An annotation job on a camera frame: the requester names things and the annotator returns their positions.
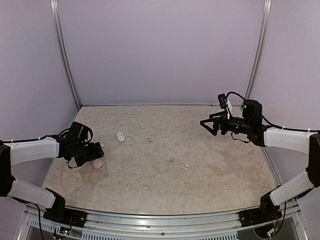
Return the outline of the pink earbud charging case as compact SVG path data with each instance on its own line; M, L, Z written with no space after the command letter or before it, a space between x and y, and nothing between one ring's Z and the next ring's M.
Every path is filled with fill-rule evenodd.
M92 168L94 169L94 170L99 170L99 169L101 169L102 167L103 167L103 162L101 161L101 160L94 160L93 162L92 162Z

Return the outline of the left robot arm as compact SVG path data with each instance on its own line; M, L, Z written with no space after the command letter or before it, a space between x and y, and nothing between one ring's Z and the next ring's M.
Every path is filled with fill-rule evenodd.
M37 160L65 159L74 160L77 167L104 156L99 142L93 142L93 131L88 126L74 121L71 126L59 134L23 140L2 140L0 142L0 195L27 203L33 203L46 209L57 221L63 223L70 218L70 211L64 207L65 200L59 194L17 180L12 167Z

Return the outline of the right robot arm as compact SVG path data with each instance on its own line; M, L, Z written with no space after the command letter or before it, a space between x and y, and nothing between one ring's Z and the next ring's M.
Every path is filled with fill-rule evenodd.
M223 94L219 95L221 112L209 115L201 120L200 125L213 136L246 135L246 143L259 147L280 148L300 152L308 156L306 169L280 187L265 194L260 199L260 207L256 210L256 218L266 222L280 205L286 201L302 196L320 186L320 134L311 130L287 129L270 123L264 125L262 105L252 99L243 101L241 117L231 114L230 101Z

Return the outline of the white earbud charging case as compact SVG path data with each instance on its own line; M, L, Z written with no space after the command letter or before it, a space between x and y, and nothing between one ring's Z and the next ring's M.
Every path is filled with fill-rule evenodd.
M117 132L115 136L119 143L123 143L126 141L126 136L123 132Z

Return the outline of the white earbud right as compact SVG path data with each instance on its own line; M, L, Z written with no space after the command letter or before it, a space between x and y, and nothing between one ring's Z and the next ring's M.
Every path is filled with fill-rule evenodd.
M191 169L191 166L189 165L189 164L186 164L185 166L184 166L184 170L185 171L189 171Z

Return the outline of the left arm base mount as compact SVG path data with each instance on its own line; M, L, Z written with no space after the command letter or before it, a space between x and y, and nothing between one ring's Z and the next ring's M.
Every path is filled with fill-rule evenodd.
M71 227L83 228L87 220L87 215L88 213L85 211L70 208L63 208L58 210L46 209L43 214L43 218Z

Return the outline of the right aluminium frame post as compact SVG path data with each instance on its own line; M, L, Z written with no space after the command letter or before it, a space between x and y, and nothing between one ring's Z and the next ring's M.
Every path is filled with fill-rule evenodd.
M256 83L260 63L263 56L266 36L268 32L268 25L269 25L269 19L270 19L270 12L271 12L271 6L272 1L271 0L265 0L263 5L263 11L262 11L262 17L261 17L261 24L258 34L258 41L257 41L257 47L255 50L255 55L253 59L253 65L251 68L250 76L249 76L249 82L245 91L245 98L250 99L254 90L254 86Z

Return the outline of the aluminium frame post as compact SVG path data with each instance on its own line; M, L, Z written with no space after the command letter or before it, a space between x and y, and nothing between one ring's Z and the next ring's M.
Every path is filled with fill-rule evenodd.
M250 76L249 76L249 82L245 91L245 98L250 99L254 90L254 86L256 83L260 63L263 56L266 36L268 32L268 25L269 25L269 19L270 19L270 12L271 12L271 6L272 1L271 0L265 0L263 5L263 11L262 11L262 17L261 17L261 24L258 34L258 41L257 41L257 47L255 50L255 55L253 59L253 65L251 68Z
M82 103L81 103L79 93L74 81L74 77L73 77L71 66L70 66L70 61L67 54L66 44L64 41L62 22L61 22L60 11L59 11L59 2L57 0L50 0L50 9L51 9L53 25L55 29L59 53L60 53L63 69L65 72L67 84L69 86L74 105L76 109L79 111L82 107Z

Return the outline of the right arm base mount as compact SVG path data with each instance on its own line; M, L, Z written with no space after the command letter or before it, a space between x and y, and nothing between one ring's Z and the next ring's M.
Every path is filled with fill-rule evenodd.
M239 212L240 223L242 227L249 227L274 221L282 218L282 212L279 208L271 211L263 211L260 207L246 209Z

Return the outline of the front aluminium rail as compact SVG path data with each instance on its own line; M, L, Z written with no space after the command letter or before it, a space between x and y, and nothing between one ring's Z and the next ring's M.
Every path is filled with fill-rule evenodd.
M242 226L239 210L202 214L138 215L85 210L82 227L73 226L63 235L64 224L43 219L42 211L27 206L18 227L17 240L31 234L46 234L46 239L61 240L237 240L248 232L253 237L270 222Z

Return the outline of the left aluminium frame post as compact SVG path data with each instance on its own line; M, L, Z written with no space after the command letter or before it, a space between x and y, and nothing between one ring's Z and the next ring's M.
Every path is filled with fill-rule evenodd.
M70 61L67 54L66 44L64 41L62 22L61 22L60 11L59 11L59 2L57 0L50 0L50 9L51 9L53 25L55 29L59 53L60 53L63 69L65 72L67 84L69 86L74 105L76 109L79 111L82 107L82 103L81 103L79 93L74 81L74 77L73 77L71 66L70 66Z

